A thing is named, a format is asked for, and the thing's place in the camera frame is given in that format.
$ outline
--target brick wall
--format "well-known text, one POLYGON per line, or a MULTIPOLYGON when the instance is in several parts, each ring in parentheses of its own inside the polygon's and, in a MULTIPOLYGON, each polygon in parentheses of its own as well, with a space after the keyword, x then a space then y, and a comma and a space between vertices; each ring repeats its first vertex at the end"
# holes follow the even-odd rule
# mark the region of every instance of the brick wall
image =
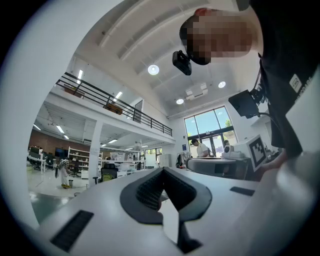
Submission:
POLYGON ((32 130, 29 140, 29 147, 33 145, 42 147, 44 152, 52 153, 53 155, 56 152, 56 148, 68 150, 71 147, 72 149, 90 151, 90 147, 87 145, 52 137, 36 130, 32 130))

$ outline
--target white ceiling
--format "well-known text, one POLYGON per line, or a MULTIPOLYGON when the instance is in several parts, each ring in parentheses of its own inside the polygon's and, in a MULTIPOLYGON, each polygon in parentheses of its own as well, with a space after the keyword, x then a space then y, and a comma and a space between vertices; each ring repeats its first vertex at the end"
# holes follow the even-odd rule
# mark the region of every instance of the white ceiling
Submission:
POLYGON ((192 62, 191 76, 173 66, 172 53, 184 50, 179 28, 200 7, 237 10, 233 0, 125 0, 97 22, 89 32, 90 39, 94 37, 101 51, 114 53, 129 64, 160 97, 167 113, 173 115, 235 94, 243 85, 253 85, 255 80, 256 74, 251 74, 259 64, 257 54, 250 55, 245 67, 233 58, 214 60, 207 66, 192 62), (150 64, 159 66, 159 74, 148 73, 150 64), (221 81, 226 82, 224 88, 218 88, 221 81), (203 83, 208 88, 206 96, 176 104, 177 99, 187 96, 187 89, 203 83))
POLYGON ((95 66, 82 60, 77 56, 73 56, 66 72, 78 77, 79 71, 82 70, 81 79, 98 87, 113 96, 116 96, 118 92, 122 92, 120 100, 130 104, 139 98, 132 90, 122 85, 118 81, 112 79, 105 72, 99 70, 95 66))
MULTIPOLYGON (((86 118, 48 102, 42 104, 34 123, 43 132, 58 136, 65 140, 63 134, 59 132, 56 126, 59 125, 70 140, 78 143, 82 143, 84 139, 91 141, 96 125, 95 120, 86 118)), ((131 148, 136 141, 140 140, 143 145, 148 145, 149 147, 162 143, 162 141, 141 134, 128 132, 106 123, 102 126, 100 142, 101 144, 108 144, 108 147, 131 148), (108 142, 113 139, 118 140, 112 144, 108 144, 108 142)))

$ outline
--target balcony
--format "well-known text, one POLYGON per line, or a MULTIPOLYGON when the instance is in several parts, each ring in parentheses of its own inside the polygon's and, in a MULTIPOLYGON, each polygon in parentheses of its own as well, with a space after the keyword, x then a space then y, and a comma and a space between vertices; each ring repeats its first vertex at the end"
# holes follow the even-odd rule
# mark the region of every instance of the balcony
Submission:
POLYGON ((129 120, 144 124, 152 129, 156 129, 164 134, 172 136, 172 129, 170 127, 155 120, 115 96, 101 90, 100 88, 97 88, 82 79, 78 79, 70 73, 64 73, 64 75, 55 84, 60 86, 65 92, 83 100, 92 102, 101 108, 104 108, 105 111, 111 111, 117 115, 124 116, 129 120))

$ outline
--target white machine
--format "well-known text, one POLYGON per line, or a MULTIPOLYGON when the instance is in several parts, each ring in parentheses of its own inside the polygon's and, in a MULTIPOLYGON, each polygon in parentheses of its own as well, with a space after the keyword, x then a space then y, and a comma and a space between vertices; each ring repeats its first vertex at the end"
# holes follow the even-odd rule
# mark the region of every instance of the white machine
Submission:
POLYGON ((241 152, 244 154, 244 157, 251 159, 254 172, 258 170, 267 159, 264 144, 261 140, 260 135, 234 144, 233 150, 234 153, 241 152))

